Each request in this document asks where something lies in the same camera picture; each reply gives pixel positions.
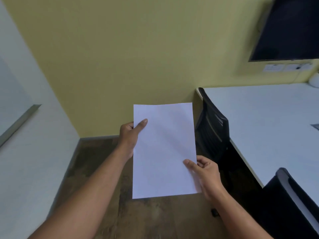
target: table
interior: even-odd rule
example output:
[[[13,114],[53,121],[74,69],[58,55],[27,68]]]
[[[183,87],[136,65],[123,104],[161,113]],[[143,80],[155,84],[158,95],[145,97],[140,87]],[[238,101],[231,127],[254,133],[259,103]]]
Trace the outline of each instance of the table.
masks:
[[[284,167],[319,205],[319,131],[311,126],[319,124],[319,88],[303,83],[205,92],[229,120],[231,143],[262,187]]]

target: chair backrest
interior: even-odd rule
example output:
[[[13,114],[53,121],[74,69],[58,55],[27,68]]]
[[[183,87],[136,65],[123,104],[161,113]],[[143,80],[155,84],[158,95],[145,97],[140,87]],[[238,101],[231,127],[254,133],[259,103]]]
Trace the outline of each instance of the chair backrest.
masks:
[[[263,189],[264,211],[261,226],[274,238],[319,238],[319,207],[285,168]]]
[[[219,162],[229,145],[227,118],[211,102],[203,88],[198,88],[203,97],[203,111],[195,128],[196,142],[209,159]]]

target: black screen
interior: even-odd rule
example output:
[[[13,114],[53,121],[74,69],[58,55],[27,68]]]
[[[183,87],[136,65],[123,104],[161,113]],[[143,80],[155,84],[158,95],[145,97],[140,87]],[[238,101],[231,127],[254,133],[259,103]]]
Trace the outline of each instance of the black screen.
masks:
[[[319,0],[274,0],[250,61],[317,58]]]

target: whiteboard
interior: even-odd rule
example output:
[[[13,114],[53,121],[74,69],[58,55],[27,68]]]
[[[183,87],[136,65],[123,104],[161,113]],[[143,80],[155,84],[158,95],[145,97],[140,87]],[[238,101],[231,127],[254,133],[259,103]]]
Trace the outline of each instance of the whiteboard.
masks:
[[[0,57],[0,135],[13,125],[33,101]]]

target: floor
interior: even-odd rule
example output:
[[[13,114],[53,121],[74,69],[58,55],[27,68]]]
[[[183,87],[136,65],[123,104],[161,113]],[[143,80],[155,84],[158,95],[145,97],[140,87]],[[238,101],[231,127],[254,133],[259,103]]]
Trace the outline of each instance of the floor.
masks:
[[[81,141],[54,208],[85,183],[112,152],[116,139]],[[132,199],[133,159],[125,165],[95,239],[227,239],[220,217],[202,194]]]

